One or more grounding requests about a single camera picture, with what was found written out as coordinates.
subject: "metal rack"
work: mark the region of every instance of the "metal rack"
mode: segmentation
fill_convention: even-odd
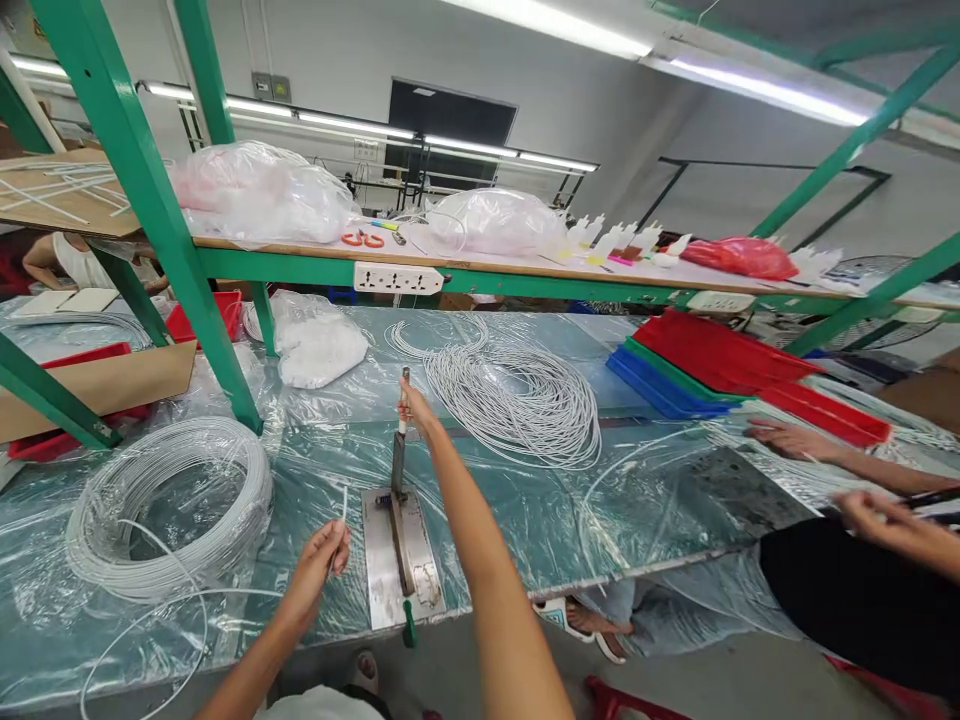
[[[850,299],[836,293],[785,285],[764,286],[723,274],[700,275],[698,277],[708,279],[691,280],[609,268],[580,271],[559,266],[553,268],[544,263],[507,264],[504,261],[503,264],[490,264],[469,258],[358,255],[328,248],[315,251],[297,248],[294,253],[283,246],[268,246],[259,252],[248,252],[223,241],[195,239],[190,236],[183,219],[100,0],[32,0],[32,5],[177,293],[218,382],[231,399],[234,414],[257,432],[262,421],[220,321],[208,278],[253,281],[254,302],[268,351],[273,348],[273,320],[266,281],[351,285],[354,264],[361,259],[441,268],[445,289],[454,292],[645,302],[679,307],[684,307],[700,290],[749,292],[758,296],[758,303],[764,308],[830,316],[789,346],[788,350],[802,355],[865,317],[892,316],[902,305],[910,304],[898,300],[905,292],[960,261],[960,233],[957,233],[892,275],[866,298]],[[210,140],[214,143],[232,142],[233,127],[206,3],[204,0],[175,0],[174,6],[196,78],[199,107],[210,130]],[[950,46],[935,52],[889,96],[873,118],[856,128],[837,151],[813,170],[754,234],[769,236],[775,232],[830,179],[843,171],[863,144],[881,135],[958,61],[960,47]],[[45,142],[43,133],[38,132],[34,118],[13,88],[11,79],[0,75],[0,86],[5,101],[4,119],[23,147],[35,152],[51,152],[52,148]],[[57,227],[57,224],[45,226]],[[97,251],[97,257],[138,319],[150,331],[154,343],[169,343],[160,316],[129,265],[103,252]],[[960,321],[960,307],[950,308],[941,320]],[[104,428],[92,411],[2,337],[0,383],[87,444],[102,447],[118,441],[116,434]]]

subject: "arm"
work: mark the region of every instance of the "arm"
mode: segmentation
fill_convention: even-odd
[[[350,555],[350,530],[340,520],[328,522],[310,538],[276,615],[194,720],[250,720],[256,714],[280,668],[316,620],[334,553],[333,572],[339,575]]]
[[[59,278],[50,270],[57,266],[57,254],[53,250],[53,236],[44,235],[37,240],[33,247],[23,256],[23,269],[34,280],[39,280],[51,290],[65,290],[69,286],[62,285]]]
[[[892,550],[960,585],[960,536],[879,495],[847,493],[837,497],[836,503],[857,537]]]
[[[417,424],[430,448],[470,588],[486,717],[573,720],[560,674],[490,506],[426,400],[408,384],[401,385],[401,416]]]
[[[871,457],[835,443],[815,430],[772,420],[750,422],[753,427],[747,431],[747,435],[769,445],[785,457],[836,465],[897,495],[946,490],[960,484],[957,480]]]

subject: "scissors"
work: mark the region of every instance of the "scissors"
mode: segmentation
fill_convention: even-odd
[[[340,241],[345,245],[350,245],[352,247],[360,247],[361,245],[366,245],[368,248],[382,248],[384,246],[383,238],[379,235],[371,235],[370,233],[365,233],[363,230],[357,230],[356,237],[353,233],[347,233],[340,238]]]

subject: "red stool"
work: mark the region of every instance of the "red stool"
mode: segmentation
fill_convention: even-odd
[[[908,690],[889,680],[884,680],[882,677],[856,665],[851,665],[844,660],[838,660],[830,655],[824,655],[824,657],[840,672],[851,675],[868,685],[910,720],[948,720],[947,712],[943,706],[923,693]]]
[[[690,720],[686,715],[616,690],[594,675],[587,678],[587,690],[593,695],[593,720],[616,720],[623,708],[639,710],[650,720]]]

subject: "coiled white wire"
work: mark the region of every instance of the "coiled white wire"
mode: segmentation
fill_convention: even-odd
[[[427,355],[423,364],[450,414],[497,455],[526,467],[567,470],[585,470],[599,459],[596,398],[583,375],[555,355],[531,347],[477,353],[461,346]],[[526,388],[511,392],[492,368]]]
[[[132,523],[150,495],[180,472],[216,463],[244,473],[237,499],[203,536],[168,556],[134,562]],[[236,420],[201,417],[168,425],[116,454],[84,488],[67,524],[73,572],[137,603],[156,603],[192,578],[223,574],[259,543],[270,519],[273,480],[257,436]]]
[[[30,325],[63,325],[70,323],[96,323],[98,325],[113,325],[126,330],[134,337],[130,343],[134,350],[143,350],[153,345],[153,340],[143,329],[136,318],[129,315],[115,313],[53,313],[50,315],[25,315],[23,317],[8,317],[7,323],[18,327]]]
[[[458,314],[458,318],[466,320],[474,326],[477,331],[477,339],[466,345],[457,346],[463,347],[469,352],[478,352],[487,344],[487,341],[490,338],[490,331],[487,328],[487,323],[479,316],[478,313],[463,313]],[[436,351],[433,350],[421,350],[420,348],[414,347],[408,343],[403,337],[403,330],[407,327],[407,322],[401,320],[398,323],[394,323],[386,330],[383,331],[383,339],[387,341],[387,344],[390,345],[394,350],[407,357],[412,357],[417,360],[423,360],[424,358],[435,355]]]
[[[890,423],[893,426],[893,436],[897,440],[950,452],[960,451],[960,441],[953,433],[919,415],[901,410],[880,398],[869,395],[863,390],[816,375],[811,375],[804,382],[827,397],[853,405]]]

